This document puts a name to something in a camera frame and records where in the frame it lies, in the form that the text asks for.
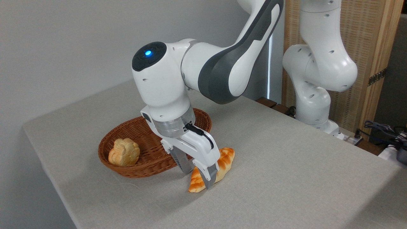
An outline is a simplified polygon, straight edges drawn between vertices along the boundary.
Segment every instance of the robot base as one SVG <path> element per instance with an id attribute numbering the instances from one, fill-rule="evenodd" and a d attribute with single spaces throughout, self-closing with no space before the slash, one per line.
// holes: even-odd
<path id="1" fill-rule="evenodd" d="M 310 125 L 314 128 L 317 128 L 319 130 L 324 131 L 325 133 L 332 135 L 334 137 L 337 137 L 341 140 L 344 139 L 345 135 L 342 134 L 339 131 L 339 126 L 338 124 L 336 124 L 335 122 L 331 121 L 331 120 L 327 120 L 326 122 L 324 122 L 323 124 L 318 124 L 318 125 Z"/>

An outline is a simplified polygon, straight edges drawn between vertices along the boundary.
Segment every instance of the woven panel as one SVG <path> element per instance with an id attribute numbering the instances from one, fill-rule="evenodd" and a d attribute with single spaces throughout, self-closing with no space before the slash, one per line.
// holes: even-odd
<path id="1" fill-rule="evenodd" d="M 329 92 L 329 118 L 342 128 L 354 131 L 362 109 L 364 93 L 372 66 L 372 56 L 381 24 L 384 3 L 381 0 L 342 1 L 341 36 L 345 49 L 358 67 L 355 84 L 345 92 Z M 300 36 L 300 1 L 286 0 L 284 50 L 295 44 L 305 44 Z M 292 82 L 283 73 L 283 102 L 295 106 Z"/>

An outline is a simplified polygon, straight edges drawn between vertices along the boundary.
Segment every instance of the croissant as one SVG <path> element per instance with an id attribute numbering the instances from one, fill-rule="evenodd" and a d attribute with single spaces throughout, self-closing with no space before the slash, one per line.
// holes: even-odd
<path id="1" fill-rule="evenodd" d="M 140 156 L 140 148 L 133 140 L 116 139 L 114 146 L 109 152 L 109 162 L 118 166 L 135 165 Z"/>
<path id="2" fill-rule="evenodd" d="M 232 148 L 222 148 L 219 150 L 219 152 L 221 153 L 221 157 L 218 160 L 219 171 L 216 173 L 215 183 L 225 177 L 225 174 L 232 167 L 232 162 L 234 159 L 234 150 Z M 202 180 L 198 167 L 195 167 L 192 171 L 191 185 L 189 186 L 188 192 L 200 192 L 204 189 L 205 183 Z"/>

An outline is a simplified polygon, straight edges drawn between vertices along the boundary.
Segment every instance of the white wall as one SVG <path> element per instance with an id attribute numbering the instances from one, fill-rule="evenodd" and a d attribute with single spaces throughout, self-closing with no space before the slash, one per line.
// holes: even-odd
<path id="1" fill-rule="evenodd" d="M 0 228 L 74 227 L 23 123 L 131 79 L 144 44 L 227 46 L 247 18 L 235 0 L 0 1 Z"/>

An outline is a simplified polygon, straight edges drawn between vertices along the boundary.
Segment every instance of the wicker basket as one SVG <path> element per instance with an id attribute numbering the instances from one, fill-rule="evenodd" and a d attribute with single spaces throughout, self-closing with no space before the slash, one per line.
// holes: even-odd
<path id="1" fill-rule="evenodd" d="M 209 132 L 212 127 L 209 115 L 196 108 L 194 113 L 195 125 Z M 108 161 L 109 151 L 118 138 L 130 138 L 139 145 L 140 157 L 135 165 L 120 167 Z M 151 131 L 145 119 L 140 116 L 118 125 L 102 139 L 98 150 L 99 159 L 106 167 L 125 177 L 152 176 L 177 166 L 171 155 L 165 152 L 160 141 L 161 138 Z"/>

